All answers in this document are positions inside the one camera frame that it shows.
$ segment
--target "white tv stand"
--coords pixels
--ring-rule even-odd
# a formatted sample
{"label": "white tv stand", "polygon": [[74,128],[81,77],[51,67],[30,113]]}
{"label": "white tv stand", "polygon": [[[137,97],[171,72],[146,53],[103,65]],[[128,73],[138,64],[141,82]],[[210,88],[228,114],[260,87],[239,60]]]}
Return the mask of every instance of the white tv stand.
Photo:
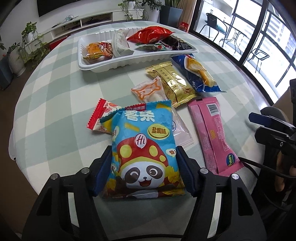
{"label": "white tv stand", "polygon": [[[131,9],[128,10],[129,15],[133,19],[142,19],[143,9]],[[71,21],[61,23],[54,28],[49,28],[46,31],[39,33],[43,35],[40,39],[43,43],[50,43],[55,40],[59,40],[71,33],[79,32],[81,30],[108,24],[116,21],[125,21],[127,19],[126,13],[118,9],[104,10],[100,12],[93,12],[78,16]],[[28,53],[31,53],[40,47],[40,41],[33,40],[25,47]]]}

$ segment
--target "snack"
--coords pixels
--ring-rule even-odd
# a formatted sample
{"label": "snack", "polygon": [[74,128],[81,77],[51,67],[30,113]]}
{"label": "snack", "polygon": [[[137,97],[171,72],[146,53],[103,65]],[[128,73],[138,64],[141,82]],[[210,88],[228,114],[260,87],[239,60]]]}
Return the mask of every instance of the snack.
{"label": "snack", "polygon": [[128,41],[126,40],[126,35],[129,29],[119,29],[115,32],[112,38],[112,49],[115,57],[132,55],[133,50],[129,48]]}
{"label": "snack", "polygon": [[226,143],[217,98],[193,100],[188,106],[200,136],[206,167],[227,177],[241,169],[244,165]]}
{"label": "snack", "polygon": [[[167,99],[159,76],[157,76],[154,80],[149,80],[141,83],[131,90],[139,98],[140,101],[144,101],[146,103]],[[175,108],[172,108],[172,114],[172,132],[174,135],[176,146],[183,146],[184,148],[190,146],[194,143],[194,141],[191,134],[189,133],[189,130],[185,126]]]}
{"label": "snack", "polygon": [[94,109],[94,112],[87,124],[87,128],[91,129],[93,131],[101,131],[111,134],[112,132],[108,132],[107,129],[105,129],[101,123],[100,118],[108,115],[109,113],[121,109],[121,106],[118,106],[116,104],[113,104],[107,100],[100,99],[96,108]]}
{"label": "snack", "polygon": [[172,59],[181,67],[189,83],[197,92],[224,92],[192,54],[179,55]]}
{"label": "snack", "polygon": [[170,61],[147,67],[146,71],[153,78],[161,78],[165,95],[172,101],[174,108],[198,96],[192,86],[173,68]]}
{"label": "snack", "polygon": [[174,32],[160,26],[149,26],[130,36],[128,41],[141,44],[157,43],[172,33]]}
{"label": "snack", "polygon": [[170,46],[162,43],[154,43],[154,44],[135,44],[137,48],[143,48],[149,51],[169,51],[173,50]]}
{"label": "snack", "polygon": [[107,42],[97,42],[97,43],[91,43],[87,47],[87,54],[85,57],[83,57],[86,60],[93,60],[98,59],[100,57],[106,57],[107,59],[110,59],[113,57],[113,50],[111,43]]}
{"label": "snack", "polygon": [[171,101],[142,103],[100,120],[113,132],[104,197],[156,198],[185,193],[175,157],[171,110]]}
{"label": "snack", "polygon": [[188,30],[189,30],[189,24],[188,23],[185,23],[185,22],[182,22],[180,23],[178,29],[188,33]]}
{"label": "snack", "polygon": [[187,50],[187,49],[195,49],[184,40],[176,37],[176,36],[169,36],[162,40],[163,43],[172,47],[173,50]]}

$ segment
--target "checkered tablecloth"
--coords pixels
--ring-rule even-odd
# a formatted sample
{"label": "checkered tablecloth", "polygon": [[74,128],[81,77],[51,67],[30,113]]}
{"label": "checkered tablecloth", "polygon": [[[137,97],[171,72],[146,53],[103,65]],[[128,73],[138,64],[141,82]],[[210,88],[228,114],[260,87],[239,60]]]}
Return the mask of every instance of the checkered tablecloth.
{"label": "checkered tablecloth", "polygon": [[[78,39],[100,31],[150,25],[155,23],[115,23],[81,31],[59,44],[33,72],[15,108],[13,138],[17,164],[37,193],[51,174],[74,174],[88,167],[111,144],[110,135],[86,128],[98,100],[104,98],[120,106],[138,103],[131,88],[150,79],[145,67],[165,61],[128,65],[103,73],[81,71],[77,64]],[[227,143],[238,156],[262,163],[264,147],[254,139],[257,126],[248,121],[249,113],[259,113],[259,110],[244,78],[207,43],[180,30],[172,30],[199,49],[196,59],[202,62],[220,88],[227,91],[203,95],[217,97]],[[187,105],[178,107],[177,111],[195,141],[186,152],[204,167]],[[242,168],[237,173],[251,190],[255,184],[251,172]],[[183,234],[195,202],[188,194],[153,200],[110,201],[99,196],[94,200],[110,239],[155,233]],[[72,222],[78,225],[74,198],[70,194],[69,203]],[[218,213],[219,209],[215,209],[216,217],[213,217],[210,232],[215,230]]]}

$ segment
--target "blue wrapper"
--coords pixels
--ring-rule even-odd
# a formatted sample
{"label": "blue wrapper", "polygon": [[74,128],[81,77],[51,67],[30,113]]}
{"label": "blue wrapper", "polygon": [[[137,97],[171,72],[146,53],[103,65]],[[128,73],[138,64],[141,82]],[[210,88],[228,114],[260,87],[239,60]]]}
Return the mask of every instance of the blue wrapper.
{"label": "blue wrapper", "polygon": [[171,101],[141,103],[100,120],[112,132],[112,162],[104,197],[184,194],[176,161]]}
{"label": "blue wrapper", "polygon": [[[193,54],[179,55],[172,57],[172,59],[181,67],[189,84],[196,92],[224,92],[222,91],[212,76],[204,69],[204,67],[195,60]],[[198,68],[194,70],[190,68],[190,60],[194,59],[193,67]]]}

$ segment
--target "curtain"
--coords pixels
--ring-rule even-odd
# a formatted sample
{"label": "curtain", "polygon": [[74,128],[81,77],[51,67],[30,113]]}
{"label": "curtain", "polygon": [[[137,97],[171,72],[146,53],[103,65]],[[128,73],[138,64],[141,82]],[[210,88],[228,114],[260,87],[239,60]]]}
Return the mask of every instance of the curtain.
{"label": "curtain", "polygon": [[178,5],[178,8],[183,9],[178,25],[180,25],[181,22],[188,23],[188,30],[191,24],[196,1],[197,0],[181,0]]}

